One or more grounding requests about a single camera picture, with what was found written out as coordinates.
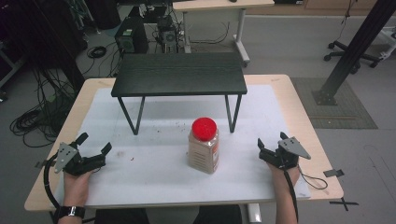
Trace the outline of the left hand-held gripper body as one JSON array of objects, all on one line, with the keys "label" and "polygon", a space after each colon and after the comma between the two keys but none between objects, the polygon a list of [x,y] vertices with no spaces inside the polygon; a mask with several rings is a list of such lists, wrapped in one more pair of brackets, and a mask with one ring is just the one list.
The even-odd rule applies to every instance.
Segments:
[{"label": "left hand-held gripper body", "polygon": [[55,163],[55,173],[61,171],[78,176],[99,169],[106,165],[106,156],[102,153],[92,157],[82,157],[76,144],[61,143],[58,149],[58,159]]}]

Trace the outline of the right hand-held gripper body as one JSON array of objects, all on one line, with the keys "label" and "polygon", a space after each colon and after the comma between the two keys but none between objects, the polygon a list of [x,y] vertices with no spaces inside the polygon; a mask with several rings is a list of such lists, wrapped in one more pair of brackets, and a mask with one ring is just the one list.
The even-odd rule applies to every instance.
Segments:
[{"label": "right hand-held gripper body", "polygon": [[260,150],[260,159],[279,169],[296,167],[300,157],[311,159],[309,153],[295,137],[280,139],[277,145],[278,148],[275,151],[267,148]]}]

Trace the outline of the red-lidded seasoning jar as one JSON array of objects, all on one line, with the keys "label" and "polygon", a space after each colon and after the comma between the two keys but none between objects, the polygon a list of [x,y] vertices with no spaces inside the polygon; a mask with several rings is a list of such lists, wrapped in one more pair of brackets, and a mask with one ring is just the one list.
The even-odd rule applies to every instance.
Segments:
[{"label": "red-lidded seasoning jar", "polygon": [[213,174],[219,163],[219,130],[211,118],[198,118],[191,125],[189,135],[189,165]]}]

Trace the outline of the black shelf with metal legs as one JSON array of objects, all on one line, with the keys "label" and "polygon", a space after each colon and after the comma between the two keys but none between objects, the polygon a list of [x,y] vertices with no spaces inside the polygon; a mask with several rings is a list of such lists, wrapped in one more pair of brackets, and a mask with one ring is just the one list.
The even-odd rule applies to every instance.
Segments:
[{"label": "black shelf with metal legs", "polygon": [[111,91],[125,116],[125,97],[235,95],[235,109],[227,110],[231,132],[247,93],[239,56],[233,52],[127,54]]}]

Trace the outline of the person's left hand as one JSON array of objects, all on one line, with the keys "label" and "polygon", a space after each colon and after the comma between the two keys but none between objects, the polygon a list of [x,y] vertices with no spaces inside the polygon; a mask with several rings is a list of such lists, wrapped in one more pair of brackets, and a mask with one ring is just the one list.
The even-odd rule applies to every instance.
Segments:
[{"label": "person's left hand", "polygon": [[83,207],[89,196],[89,180],[92,172],[74,176],[64,173],[64,206]]}]

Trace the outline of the person's right hand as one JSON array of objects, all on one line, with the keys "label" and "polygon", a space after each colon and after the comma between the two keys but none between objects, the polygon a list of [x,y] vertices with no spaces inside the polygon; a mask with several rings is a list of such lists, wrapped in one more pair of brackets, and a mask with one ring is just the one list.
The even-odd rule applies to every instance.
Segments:
[{"label": "person's right hand", "polygon": [[[268,167],[271,170],[273,184],[276,189],[285,188],[289,185],[283,170],[276,168],[270,163],[268,163]],[[293,167],[288,169],[287,173],[289,174],[291,184],[295,186],[300,177],[299,169],[297,167]]]}]

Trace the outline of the black wristwatch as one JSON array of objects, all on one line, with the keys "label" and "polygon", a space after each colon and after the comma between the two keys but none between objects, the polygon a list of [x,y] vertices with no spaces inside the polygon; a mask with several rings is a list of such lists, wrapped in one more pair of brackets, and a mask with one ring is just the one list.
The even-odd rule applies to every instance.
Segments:
[{"label": "black wristwatch", "polygon": [[58,209],[58,218],[63,217],[85,217],[86,209],[81,206],[61,206]]}]

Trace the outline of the white table mat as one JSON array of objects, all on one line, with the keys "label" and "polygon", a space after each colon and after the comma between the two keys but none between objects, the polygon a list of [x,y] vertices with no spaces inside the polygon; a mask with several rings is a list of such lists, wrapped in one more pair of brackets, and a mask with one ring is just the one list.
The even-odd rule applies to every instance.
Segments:
[{"label": "white table mat", "polygon": [[[288,130],[269,85],[250,85],[236,127],[229,129],[227,106],[233,97],[178,96],[126,98],[98,90],[80,127],[88,139],[83,156],[112,146],[106,164],[90,179],[89,207],[250,203],[271,200],[271,172],[257,143],[274,150]],[[219,130],[219,165],[210,175],[188,164],[193,121],[210,117]]]}]

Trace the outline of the person's left leg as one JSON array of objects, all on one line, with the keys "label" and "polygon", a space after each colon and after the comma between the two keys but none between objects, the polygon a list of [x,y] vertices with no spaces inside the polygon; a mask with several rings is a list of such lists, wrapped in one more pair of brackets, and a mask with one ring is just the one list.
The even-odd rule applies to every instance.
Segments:
[{"label": "person's left leg", "polygon": [[149,224],[143,208],[98,209],[94,224]]}]

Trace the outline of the person's leg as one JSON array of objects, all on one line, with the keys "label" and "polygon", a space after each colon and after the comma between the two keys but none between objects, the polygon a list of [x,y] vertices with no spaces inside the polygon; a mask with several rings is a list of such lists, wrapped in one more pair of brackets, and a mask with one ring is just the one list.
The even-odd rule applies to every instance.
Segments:
[{"label": "person's leg", "polygon": [[241,209],[237,204],[200,206],[192,224],[242,224]]},{"label": "person's leg", "polygon": [[143,208],[98,209],[94,224],[149,224]]}]

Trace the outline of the white table leg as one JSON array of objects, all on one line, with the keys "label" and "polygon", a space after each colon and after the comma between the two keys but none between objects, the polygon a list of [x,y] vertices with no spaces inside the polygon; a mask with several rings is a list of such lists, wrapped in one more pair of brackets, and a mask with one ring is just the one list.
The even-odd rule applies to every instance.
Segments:
[{"label": "white table leg", "polygon": [[247,205],[247,216],[249,224],[262,224],[261,210],[257,203]]}]

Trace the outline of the grey floor mat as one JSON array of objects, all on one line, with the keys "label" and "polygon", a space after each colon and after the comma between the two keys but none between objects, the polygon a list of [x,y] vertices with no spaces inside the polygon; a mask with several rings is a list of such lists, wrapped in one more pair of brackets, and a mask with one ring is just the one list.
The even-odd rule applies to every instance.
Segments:
[{"label": "grey floor mat", "polygon": [[318,105],[313,92],[325,83],[323,77],[292,77],[292,84],[315,129],[376,129],[377,125],[345,81],[335,94],[335,105]]}]

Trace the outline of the person's right leg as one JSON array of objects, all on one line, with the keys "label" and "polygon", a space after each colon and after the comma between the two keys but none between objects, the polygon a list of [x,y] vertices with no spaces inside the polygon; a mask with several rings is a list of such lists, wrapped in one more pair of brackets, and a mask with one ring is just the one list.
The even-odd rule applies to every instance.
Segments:
[{"label": "person's right leg", "polygon": [[192,224],[242,224],[241,209],[237,204],[200,206]]}]

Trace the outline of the dark curtain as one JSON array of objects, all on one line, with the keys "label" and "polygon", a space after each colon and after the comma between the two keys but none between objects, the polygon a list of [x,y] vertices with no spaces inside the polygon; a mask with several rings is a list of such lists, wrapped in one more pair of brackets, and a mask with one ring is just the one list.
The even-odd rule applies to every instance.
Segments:
[{"label": "dark curtain", "polygon": [[88,43],[64,0],[0,0],[0,24],[39,75],[59,68],[75,91],[82,88],[76,58]]}]

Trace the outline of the black computer tower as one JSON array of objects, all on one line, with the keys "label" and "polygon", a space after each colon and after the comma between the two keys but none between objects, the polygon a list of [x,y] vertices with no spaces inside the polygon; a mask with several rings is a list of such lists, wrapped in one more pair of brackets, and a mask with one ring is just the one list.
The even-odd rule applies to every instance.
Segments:
[{"label": "black computer tower", "polygon": [[146,54],[149,50],[143,19],[139,16],[125,18],[115,34],[115,40],[124,53]]}]

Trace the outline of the open computer case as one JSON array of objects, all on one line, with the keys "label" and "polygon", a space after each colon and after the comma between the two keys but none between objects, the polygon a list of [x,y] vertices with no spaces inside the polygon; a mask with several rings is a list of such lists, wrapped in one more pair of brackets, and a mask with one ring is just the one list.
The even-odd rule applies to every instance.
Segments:
[{"label": "open computer case", "polygon": [[163,53],[177,53],[177,33],[176,26],[170,16],[162,16],[157,20],[160,43]]}]

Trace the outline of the black metal stand post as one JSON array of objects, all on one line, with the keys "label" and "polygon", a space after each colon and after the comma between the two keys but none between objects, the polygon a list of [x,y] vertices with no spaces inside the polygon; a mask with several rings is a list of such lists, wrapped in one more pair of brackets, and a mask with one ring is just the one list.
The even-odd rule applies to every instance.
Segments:
[{"label": "black metal stand post", "polygon": [[396,0],[376,1],[329,77],[318,91],[312,92],[317,105],[336,105],[334,96],[338,89],[395,11]]}]

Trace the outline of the white frame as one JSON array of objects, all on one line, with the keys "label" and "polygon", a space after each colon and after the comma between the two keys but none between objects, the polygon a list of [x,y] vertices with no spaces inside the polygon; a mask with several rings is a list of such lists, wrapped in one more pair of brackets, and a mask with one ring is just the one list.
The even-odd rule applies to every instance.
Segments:
[{"label": "white frame", "polygon": [[391,53],[396,50],[396,26],[394,27],[384,27],[378,34],[381,40],[384,40],[389,48],[380,53],[380,60],[386,60]]}]

